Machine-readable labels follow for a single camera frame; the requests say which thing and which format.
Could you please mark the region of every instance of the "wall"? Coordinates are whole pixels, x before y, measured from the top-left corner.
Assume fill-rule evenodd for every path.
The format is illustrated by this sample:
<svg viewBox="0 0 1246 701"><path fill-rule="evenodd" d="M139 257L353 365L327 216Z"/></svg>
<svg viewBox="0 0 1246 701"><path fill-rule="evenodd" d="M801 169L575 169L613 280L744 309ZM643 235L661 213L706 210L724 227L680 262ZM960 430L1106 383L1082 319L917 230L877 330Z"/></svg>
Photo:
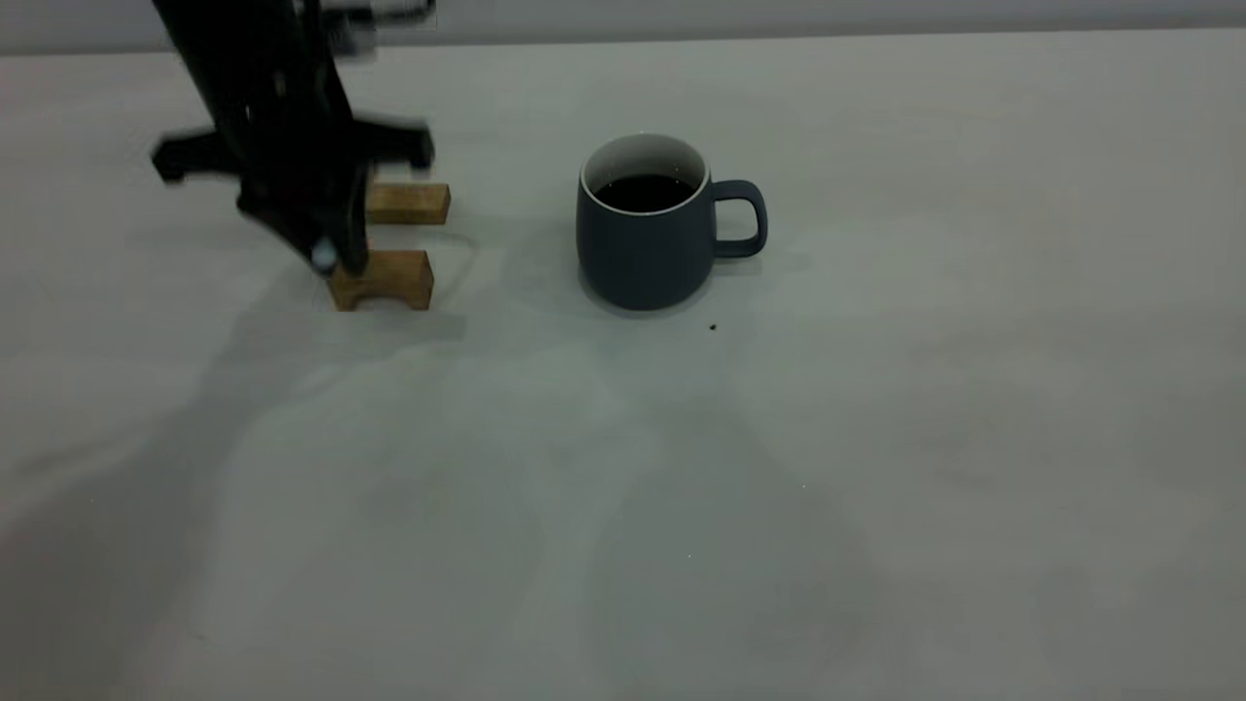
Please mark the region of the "wall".
<svg viewBox="0 0 1246 701"><path fill-rule="evenodd" d="M1246 0L441 0L397 42L518 42L1246 24ZM161 45L148 0L0 0L0 52Z"/></svg>

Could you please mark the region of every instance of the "ceramic mug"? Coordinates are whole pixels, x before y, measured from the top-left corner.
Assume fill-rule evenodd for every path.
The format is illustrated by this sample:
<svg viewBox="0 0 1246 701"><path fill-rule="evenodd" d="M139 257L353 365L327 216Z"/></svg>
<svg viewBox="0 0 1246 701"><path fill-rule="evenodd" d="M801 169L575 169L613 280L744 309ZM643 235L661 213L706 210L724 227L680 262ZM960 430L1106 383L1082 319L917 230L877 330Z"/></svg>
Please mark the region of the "ceramic mug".
<svg viewBox="0 0 1246 701"><path fill-rule="evenodd" d="M714 203L721 199L753 204L753 238L718 239ZM705 283L715 258L756 255L766 229L758 186L713 182L705 158L670 136L616 138L579 172L579 265L594 291L624 309L660 309L687 299Z"/></svg>

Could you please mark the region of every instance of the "black coffee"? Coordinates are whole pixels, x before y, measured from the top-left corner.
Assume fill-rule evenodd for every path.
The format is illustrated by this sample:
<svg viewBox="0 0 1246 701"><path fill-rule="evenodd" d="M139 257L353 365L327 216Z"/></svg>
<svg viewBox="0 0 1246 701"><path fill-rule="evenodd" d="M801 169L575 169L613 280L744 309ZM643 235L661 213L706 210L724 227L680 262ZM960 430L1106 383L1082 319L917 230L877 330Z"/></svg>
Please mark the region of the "black coffee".
<svg viewBox="0 0 1246 701"><path fill-rule="evenodd" d="M632 176L616 179L593 194L624 212L660 212L685 202L695 189L667 176Z"/></svg>

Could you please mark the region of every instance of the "black robotic arm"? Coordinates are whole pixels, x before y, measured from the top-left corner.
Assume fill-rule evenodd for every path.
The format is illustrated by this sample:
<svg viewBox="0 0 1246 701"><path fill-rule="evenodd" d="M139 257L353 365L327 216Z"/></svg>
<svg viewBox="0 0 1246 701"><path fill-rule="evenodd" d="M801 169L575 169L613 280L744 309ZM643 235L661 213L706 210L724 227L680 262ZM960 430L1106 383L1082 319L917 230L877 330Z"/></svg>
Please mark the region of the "black robotic arm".
<svg viewBox="0 0 1246 701"><path fill-rule="evenodd" d="M155 0L216 123L166 137L152 161L164 182L238 177L238 208L273 229L319 274L368 264L364 202L376 163L424 169L434 148L422 125L356 120L326 32L378 21L420 21L430 5L390 15L321 10L320 0Z"/></svg>

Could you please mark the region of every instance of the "wooden arch block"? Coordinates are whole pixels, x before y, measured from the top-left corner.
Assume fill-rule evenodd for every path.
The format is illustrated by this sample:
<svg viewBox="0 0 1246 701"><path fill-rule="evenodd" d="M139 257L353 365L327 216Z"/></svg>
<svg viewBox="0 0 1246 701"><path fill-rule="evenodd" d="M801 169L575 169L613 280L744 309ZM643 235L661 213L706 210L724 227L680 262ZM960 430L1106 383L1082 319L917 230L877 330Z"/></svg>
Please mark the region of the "wooden arch block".
<svg viewBox="0 0 1246 701"><path fill-rule="evenodd" d="M339 311L354 311L359 300L369 296L394 296L424 310L432 301L432 265L424 250L371 250L358 278L341 265L333 270L329 291Z"/></svg>

